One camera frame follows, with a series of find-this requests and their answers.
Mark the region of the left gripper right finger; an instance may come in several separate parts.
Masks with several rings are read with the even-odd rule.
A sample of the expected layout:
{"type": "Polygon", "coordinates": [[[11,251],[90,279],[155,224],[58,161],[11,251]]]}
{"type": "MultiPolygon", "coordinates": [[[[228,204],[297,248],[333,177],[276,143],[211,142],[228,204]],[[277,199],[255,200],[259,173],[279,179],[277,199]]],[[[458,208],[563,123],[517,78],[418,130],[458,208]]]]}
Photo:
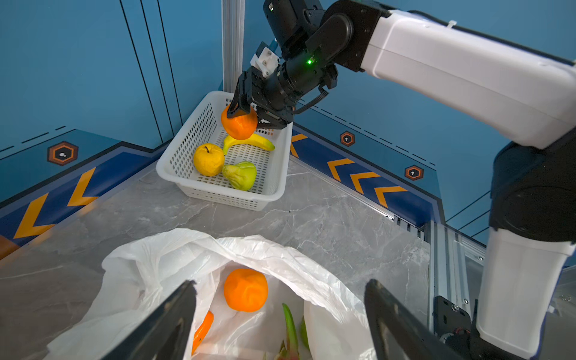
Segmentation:
{"type": "Polygon", "coordinates": [[[367,282],[364,305],[378,359],[460,359],[378,280],[367,282]]]}

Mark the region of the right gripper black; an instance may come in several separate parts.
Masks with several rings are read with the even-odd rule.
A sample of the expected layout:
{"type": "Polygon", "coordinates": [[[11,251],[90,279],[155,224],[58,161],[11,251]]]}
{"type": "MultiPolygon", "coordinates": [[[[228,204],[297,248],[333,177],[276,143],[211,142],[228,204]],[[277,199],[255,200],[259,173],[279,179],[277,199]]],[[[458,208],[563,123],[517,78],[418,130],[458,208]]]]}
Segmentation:
{"type": "Polygon", "coordinates": [[[246,116],[251,108],[258,118],[257,129],[281,130],[299,115],[328,96],[336,87],[338,70],[334,64],[322,66],[305,49],[281,62],[267,78],[250,66],[238,78],[228,119],[246,116]]]}

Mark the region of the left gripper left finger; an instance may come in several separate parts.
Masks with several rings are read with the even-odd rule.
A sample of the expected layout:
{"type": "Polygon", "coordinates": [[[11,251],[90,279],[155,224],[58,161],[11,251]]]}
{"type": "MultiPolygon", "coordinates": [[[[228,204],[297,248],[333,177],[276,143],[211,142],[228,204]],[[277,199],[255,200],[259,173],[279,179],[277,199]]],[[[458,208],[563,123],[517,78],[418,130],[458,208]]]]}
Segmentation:
{"type": "Polygon", "coordinates": [[[195,282],[186,280],[105,359],[183,359],[196,310],[195,282]]]}

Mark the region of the yellow apple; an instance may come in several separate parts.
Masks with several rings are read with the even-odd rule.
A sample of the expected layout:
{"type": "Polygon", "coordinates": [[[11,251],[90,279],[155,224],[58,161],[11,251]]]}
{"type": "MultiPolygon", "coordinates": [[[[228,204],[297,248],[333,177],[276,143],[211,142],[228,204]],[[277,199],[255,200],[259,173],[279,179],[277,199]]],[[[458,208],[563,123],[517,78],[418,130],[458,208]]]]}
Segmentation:
{"type": "Polygon", "coordinates": [[[193,154],[194,168],[203,176],[217,176],[222,171],[224,162],[224,151],[215,144],[202,144],[193,154]]]}

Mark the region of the green pear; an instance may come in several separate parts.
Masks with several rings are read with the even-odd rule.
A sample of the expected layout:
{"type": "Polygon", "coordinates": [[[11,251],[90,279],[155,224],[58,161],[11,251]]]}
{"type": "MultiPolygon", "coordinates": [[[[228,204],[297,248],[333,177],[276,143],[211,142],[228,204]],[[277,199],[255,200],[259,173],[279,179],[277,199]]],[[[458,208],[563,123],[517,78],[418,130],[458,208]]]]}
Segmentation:
{"type": "Polygon", "coordinates": [[[253,163],[244,161],[236,165],[224,165],[222,174],[236,190],[249,191],[256,181],[257,168],[253,163]]]}

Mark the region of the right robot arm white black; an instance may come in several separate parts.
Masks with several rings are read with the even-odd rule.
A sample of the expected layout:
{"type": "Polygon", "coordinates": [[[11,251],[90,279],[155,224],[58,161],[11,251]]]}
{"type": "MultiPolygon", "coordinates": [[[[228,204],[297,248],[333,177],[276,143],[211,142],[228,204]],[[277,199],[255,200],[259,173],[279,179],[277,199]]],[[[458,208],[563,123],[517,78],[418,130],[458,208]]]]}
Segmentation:
{"type": "Polygon", "coordinates": [[[562,267],[575,252],[575,65],[420,11],[375,1],[266,1],[283,63],[238,78],[226,117],[285,128],[338,66],[398,83],[490,125],[495,157],[487,260],[468,359],[534,359],[562,267]]]}

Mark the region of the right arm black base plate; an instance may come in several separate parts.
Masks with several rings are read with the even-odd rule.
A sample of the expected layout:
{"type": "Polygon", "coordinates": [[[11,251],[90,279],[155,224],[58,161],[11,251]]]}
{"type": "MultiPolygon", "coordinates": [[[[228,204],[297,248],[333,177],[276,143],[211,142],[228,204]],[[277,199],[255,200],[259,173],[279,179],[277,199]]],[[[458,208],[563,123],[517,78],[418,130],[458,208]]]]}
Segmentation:
{"type": "Polygon", "coordinates": [[[433,332],[463,359],[472,359],[470,346],[473,329],[470,315],[440,295],[433,301],[433,332]]]}

